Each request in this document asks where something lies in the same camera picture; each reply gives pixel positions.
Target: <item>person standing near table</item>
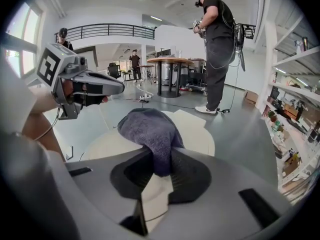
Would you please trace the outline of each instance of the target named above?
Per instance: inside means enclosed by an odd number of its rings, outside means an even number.
[[[134,82],[137,82],[137,74],[138,79],[141,80],[141,70],[140,67],[140,57],[137,55],[137,50],[132,51],[132,56],[130,56],[129,60],[131,61],[131,68],[133,73]]]
[[[71,42],[66,40],[67,34],[68,34],[68,29],[66,29],[65,27],[59,30],[58,44],[63,45],[64,47],[67,47],[69,50],[73,51],[74,48]]]
[[[201,113],[216,114],[224,92],[229,64],[236,56],[233,35],[234,17],[229,7],[221,0],[198,0],[197,7],[203,7],[204,17],[198,26],[193,28],[200,34],[206,28],[206,106],[196,106]]]

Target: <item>chair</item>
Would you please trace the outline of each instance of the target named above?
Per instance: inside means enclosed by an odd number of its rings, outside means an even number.
[[[115,79],[121,77],[121,73],[118,71],[118,65],[108,66],[109,76]]]

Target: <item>gray cloth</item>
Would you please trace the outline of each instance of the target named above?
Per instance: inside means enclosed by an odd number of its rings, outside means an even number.
[[[118,132],[127,140],[152,151],[153,170],[160,177],[171,173],[171,147],[184,148],[175,124],[154,108],[133,109],[119,122]]]

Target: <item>fluorescent light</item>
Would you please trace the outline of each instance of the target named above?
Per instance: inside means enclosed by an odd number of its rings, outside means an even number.
[[[156,17],[153,17],[153,16],[150,16],[151,18],[157,20],[157,21],[161,21],[162,22],[162,19],[159,19],[159,18],[156,18]]]
[[[303,83],[305,86],[308,86],[304,81],[301,81],[299,78],[296,78],[300,83]]]
[[[279,68],[275,68],[276,70],[280,71],[281,73],[286,74],[286,72],[284,72],[283,70],[279,69]]]

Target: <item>white shoe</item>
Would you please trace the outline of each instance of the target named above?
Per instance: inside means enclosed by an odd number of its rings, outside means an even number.
[[[198,112],[201,112],[201,113],[206,113],[206,114],[212,114],[212,115],[215,115],[217,113],[217,110],[208,110],[206,106],[196,106],[195,107],[195,110],[198,111]]]

